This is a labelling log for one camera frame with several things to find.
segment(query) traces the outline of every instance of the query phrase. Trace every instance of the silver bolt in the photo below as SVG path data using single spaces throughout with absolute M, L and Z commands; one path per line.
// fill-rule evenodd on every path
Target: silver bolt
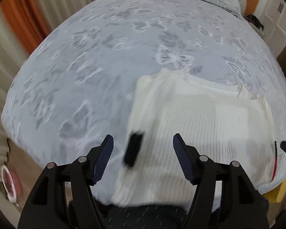
M 232 161 L 232 165 L 233 165 L 234 167 L 239 167 L 239 166 L 240 166 L 240 163 L 237 162 L 237 161 Z
M 48 169 L 52 169 L 55 166 L 55 163 L 51 162 L 47 164 Z
M 86 160 L 87 160 L 87 158 L 85 156 L 79 157 L 79 159 L 78 159 L 78 161 L 80 163 L 84 163 L 84 162 L 86 162 Z
M 199 160 L 202 161 L 202 162 L 207 162 L 208 159 L 209 158 L 207 156 L 205 156 L 205 155 L 202 155 L 202 156 L 199 157 Z

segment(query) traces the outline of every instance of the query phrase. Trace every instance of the bed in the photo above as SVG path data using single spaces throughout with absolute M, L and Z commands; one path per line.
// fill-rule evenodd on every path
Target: bed
M 286 79 L 267 45 L 229 0 L 96 0 L 56 28 L 23 64 L 2 113 L 8 136 L 42 168 L 100 145 L 114 150 L 94 196 L 109 203 L 127 144 L 136 81 L 163 67 L 225 85 L 243 84 L 271 107 L 286 140 Z M 274 180 L 286 178 L 278 148 Z

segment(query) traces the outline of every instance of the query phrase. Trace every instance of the white sweater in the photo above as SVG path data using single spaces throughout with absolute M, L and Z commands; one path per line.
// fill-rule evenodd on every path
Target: white sweater
M 128 134 L 144 132 L 132 169 L 119 172 L 112 197 L 119 206 L 188 206 L 196 186 L 185 179 L 173 149 L 180 133 L 187 145 L 218 163 L 240 162 L 253 185 L 271 181 L 275 136 L 264 97 L 252 99 L 242 85 L 226 86 L 163 69 L 137 82 Z M 221 186 L 216 185 L 215 197 Z

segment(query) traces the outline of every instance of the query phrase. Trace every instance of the brown floor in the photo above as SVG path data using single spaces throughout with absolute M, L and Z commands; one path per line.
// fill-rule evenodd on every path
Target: brown floor
M 39 175 L 42 172 L 42 168 L 38 166 L 34 160 L 22 149 L 16 146 L 11 140 L 9 140 L 11 152 L 8 155 L 7 166 L 13 168 L 18 175 L 22 185 L 22 195 L 18 198 L 20 212 L 37 181 Z M 71 189 L 66 188 L 67 200 L 72 197 Z M 272 225 L 275 221 L 276 216 L 279 214 L 281 203 L 271 203 L 268 212 L 268 221 Z

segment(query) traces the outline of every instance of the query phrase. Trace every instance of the blue gripper pad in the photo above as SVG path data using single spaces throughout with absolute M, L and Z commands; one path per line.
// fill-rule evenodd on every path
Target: blue gripper pad
M 107 163 L 111 156 L 112 150 L 113 150 L 113 137 L 109 136 L 100 155 L 98 156 L 98 159 L 95 161 L 94 164 L 94 175 L 92 177 L 92 181 L 94 182 L 94 184 L 96 184 L 99 180 L 102 179 Z
M 173 147 L 185 178 L 192 183 L 194 179 L 193 164 L 184 149 L 184 146 L 186 147 L 185 143 L 179 137 L 181 136 L 177 134 L 174 135 Z

